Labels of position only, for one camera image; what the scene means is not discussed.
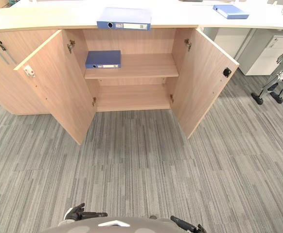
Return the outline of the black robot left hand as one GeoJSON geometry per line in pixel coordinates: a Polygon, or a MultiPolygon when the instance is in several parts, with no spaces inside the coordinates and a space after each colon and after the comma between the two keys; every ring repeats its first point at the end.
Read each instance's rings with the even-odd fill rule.
{"type": "Polygon", "coordinates": [[[79,221],[84,219],[107,217],[105,212],[85,212],[85,203],[81,203],[77,206],[71,207],[64,215],[64,220],[79,221]]]}

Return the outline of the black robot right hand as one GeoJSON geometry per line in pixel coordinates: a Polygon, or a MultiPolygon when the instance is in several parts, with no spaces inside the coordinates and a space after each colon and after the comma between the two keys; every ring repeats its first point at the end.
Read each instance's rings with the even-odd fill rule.
{"type": "Polygon", "coordinates": [[[170,216],[170,219],[175,224],[177,224],[180,228],[182,228],[183,230],[187,232],[190,232],[190,233],[206,233],[207,232],[201,224],[198,224],[197,226],[195,226],[176,216],[170,216]]]}

